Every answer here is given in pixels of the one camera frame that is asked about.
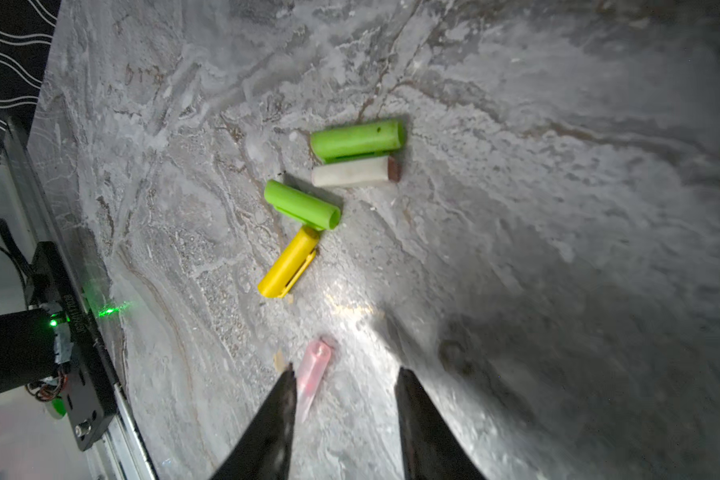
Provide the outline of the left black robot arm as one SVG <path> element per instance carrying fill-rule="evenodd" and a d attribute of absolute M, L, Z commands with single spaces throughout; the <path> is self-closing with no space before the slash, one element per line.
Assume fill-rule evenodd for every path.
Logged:
<path fill-rule="evenodd" d="M 52 375 L 55 331 L 42 309 L 0 315 L 0 394 Z"/>

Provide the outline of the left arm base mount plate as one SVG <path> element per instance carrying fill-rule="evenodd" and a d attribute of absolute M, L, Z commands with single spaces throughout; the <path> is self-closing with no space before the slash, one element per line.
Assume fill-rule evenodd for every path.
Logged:
<path fill-rule="evenodd" d="M 87 451 L 107 431 L 117 405 L 93 314 L 84 306 L 55 243 L 37 244 L 24 296 L 30 306 L 50 314 L 51 326 L 61 335 L 56 358 L 65 370 L 66 384 L 59 397 L 78 448 Z"/>

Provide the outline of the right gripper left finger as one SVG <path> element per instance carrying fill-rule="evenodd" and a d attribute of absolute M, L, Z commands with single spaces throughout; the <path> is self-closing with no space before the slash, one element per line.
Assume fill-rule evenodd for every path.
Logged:
<path fill-rule="evenodd" d="M 289 364 L 211 479 L 287 479 L 296 407 L 297 381 Z"/>

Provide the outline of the pink translucent pen cap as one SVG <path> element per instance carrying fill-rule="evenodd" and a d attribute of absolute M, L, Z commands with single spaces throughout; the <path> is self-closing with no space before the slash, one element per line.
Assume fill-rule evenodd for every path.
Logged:
<path fill-rule="evenodd" d="M 307 345 L 296 372 L 297 408 L 295 420 L 297 423 L 303 423 L 306 420 L 332 354 L 333 348 L 323 339 L 315 339 Z"/>

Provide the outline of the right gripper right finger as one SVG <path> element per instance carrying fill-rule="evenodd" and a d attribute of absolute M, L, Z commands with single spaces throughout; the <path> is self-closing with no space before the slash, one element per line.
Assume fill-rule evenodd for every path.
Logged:
<path fill-rule="evenodd" d="M 399 369 L 394 393 L 405 479 L 485 479 L 412 370 Z"/>

